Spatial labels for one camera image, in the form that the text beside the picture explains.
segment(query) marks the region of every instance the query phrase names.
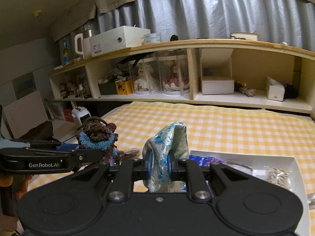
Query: label sticker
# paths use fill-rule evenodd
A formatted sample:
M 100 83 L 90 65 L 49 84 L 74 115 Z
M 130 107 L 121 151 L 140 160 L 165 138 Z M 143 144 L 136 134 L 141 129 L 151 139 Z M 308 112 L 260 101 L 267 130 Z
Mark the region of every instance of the label sticker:
M 93 47 L 92 47 L 92 53 L 93 54 L 99 54 L 101 52 L 102 52 L 102 48 L 100 47 L 100 43 L 93 45 Z

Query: black strap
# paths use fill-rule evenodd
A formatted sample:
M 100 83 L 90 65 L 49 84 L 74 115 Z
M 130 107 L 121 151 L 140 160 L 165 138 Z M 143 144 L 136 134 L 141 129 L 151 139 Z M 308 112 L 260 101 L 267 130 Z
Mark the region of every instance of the black strap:
M 117 66 L 117 68 L 118 68 L 119 70 L 125 72 L 126 70 L 120 69 L 119 66 L 118 66 L 118 64 L 122 64 L 122 65 L 123 65 L 123 64 L 125 64 L 125 63 L 128 63 L 129 61 L 134 60 L 132 69 L 129 71 L 129 72 L 131 72 L 131 71 L 135 68 L 136 64 L 137 64 L 141 59 L 143 59 L 146 55 L 149 55 L 149 54 L 152 54 L 152 53 L 153 53 L 153 52 L 147 52 L 147 53 L 141 53 L 141 54 L 135 54 L 135 55 L 132 55 L 132 56 L 128 56 L 128 57 L 122 59 L 121 61 L 119 61 L 119 62 L 116 64 L 116 66 Z

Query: gray curtain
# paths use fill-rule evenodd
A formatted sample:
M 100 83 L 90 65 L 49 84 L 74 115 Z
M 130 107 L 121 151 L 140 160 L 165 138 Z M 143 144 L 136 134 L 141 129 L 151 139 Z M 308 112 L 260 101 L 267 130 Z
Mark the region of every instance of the gray curtain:
M 172 34 L 184 40 L 249 32 L 257 33 L 260 41 L 285 41 L 315 51 L 315 4 L 305 0 L 137 0 L 98 14 L 70 33 L 72 54 L 75 34 L 90 27 L 102 33 L 123 25 L 149 28 L 161 33 L 163 41 Z

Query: yellow checkered bedsheet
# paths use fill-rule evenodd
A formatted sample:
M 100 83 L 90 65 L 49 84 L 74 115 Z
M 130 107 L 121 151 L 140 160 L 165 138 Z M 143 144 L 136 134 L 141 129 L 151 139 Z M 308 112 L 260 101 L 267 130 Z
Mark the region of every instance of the yellow checkered bedsheet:
M 142 148 L 165 125 L 187 125 L 191 150 L 294 156 L 307 194 L 315 192 L 315 124 L 265 110 L 243 110 L 162 102 L 133 102 L 106 117 L 117 125 L 120 150 Z M 67 174 L 41 175 L 30 189 Z M 143 190 L 141 184 L 137 190 Z M 315 236 L 315 210 L 310 211 Z

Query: brown crocheted hair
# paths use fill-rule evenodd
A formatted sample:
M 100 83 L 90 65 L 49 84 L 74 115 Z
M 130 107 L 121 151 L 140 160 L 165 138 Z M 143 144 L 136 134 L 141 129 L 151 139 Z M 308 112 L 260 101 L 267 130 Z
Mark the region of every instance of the brown crocheted hair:
M 81 142 L 79 140 L 79 134 L 80 132 L 84 132 L 89 139 L 91 139 L 94 142 L 100 142 L 108 140 L 111 133 L 114 133 L 116 130 L 116 125 L 114 123 L 107 123 L 100 117 L 92 116 L 90 118 L 87 118 L 84 123 L 78 127 L 75 131 L 75 136 L 78 139 L 79 148 L 84 149 L 84 147 L 81 145 Z M 107 150 L 104 151 L 104 154 L 106 153 L 112 153 L 114 142 L 118 140 L 118 134 L 114 134 L 114 141 L 111 144 L 111 147 L 107 148 Z

